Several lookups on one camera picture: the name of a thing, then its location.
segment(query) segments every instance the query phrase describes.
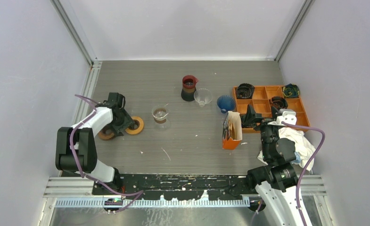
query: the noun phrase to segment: orange paper bag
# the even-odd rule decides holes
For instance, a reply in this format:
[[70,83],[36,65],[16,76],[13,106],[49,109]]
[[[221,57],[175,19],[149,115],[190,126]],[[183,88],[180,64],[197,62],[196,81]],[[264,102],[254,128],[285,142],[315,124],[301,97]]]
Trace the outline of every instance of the orange paper bag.
[[242,121],[239,112],[228,111],[223,123],[222,148],[234,150],[242,141]]

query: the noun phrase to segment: white wall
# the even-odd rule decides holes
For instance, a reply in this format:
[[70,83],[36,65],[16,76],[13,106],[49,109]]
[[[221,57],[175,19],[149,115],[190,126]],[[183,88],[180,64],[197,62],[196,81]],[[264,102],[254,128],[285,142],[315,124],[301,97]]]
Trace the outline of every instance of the white wall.
[[280,67],[327,133],[314,172],[339,225],[370,225],[370,0],[315,1]]
[[99,60],[274,59],[304,0],[62,2]]
[[0,1],[0,226],[39,220],[88,69],[50,1]]

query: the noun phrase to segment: funnel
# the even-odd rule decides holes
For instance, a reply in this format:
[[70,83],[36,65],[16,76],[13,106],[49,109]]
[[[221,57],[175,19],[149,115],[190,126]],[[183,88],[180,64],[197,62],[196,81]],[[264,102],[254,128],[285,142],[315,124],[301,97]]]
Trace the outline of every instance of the funnel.
[[213,99],[213,95],[208,89],[198,89],[195,91],[194,98],[196,102],[198,102],[198,105],[200,105],[200,107],[203,107],[204,105],[211,102],[211,100]]

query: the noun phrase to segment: white stain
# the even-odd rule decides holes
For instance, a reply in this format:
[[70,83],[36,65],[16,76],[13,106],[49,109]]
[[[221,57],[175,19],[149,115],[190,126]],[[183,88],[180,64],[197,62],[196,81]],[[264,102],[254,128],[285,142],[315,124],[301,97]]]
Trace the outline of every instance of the white stain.
[[170,159],[170,161],[171,161],[171,158],[170,158],[170,156],[168,155],[168,153],[163,149],[163,148],[161,148],[164,152],[165,152],[165,154],[168,156],[168,158]]

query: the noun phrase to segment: black mount plate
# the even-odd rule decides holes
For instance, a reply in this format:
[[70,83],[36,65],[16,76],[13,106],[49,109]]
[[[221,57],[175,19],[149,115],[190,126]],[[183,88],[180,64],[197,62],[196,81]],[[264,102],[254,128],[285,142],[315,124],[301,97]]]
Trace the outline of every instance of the black mount plate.
[[[124,193],[143,190],[140,199],[181,200],[200,199],[207,191],[209,200],[241,200],[242,194],[256,194],[245,184],[244,175],[181,175],[181,174],[121,174]],[[103,186],[95,184],[93,195],[111,195]]]

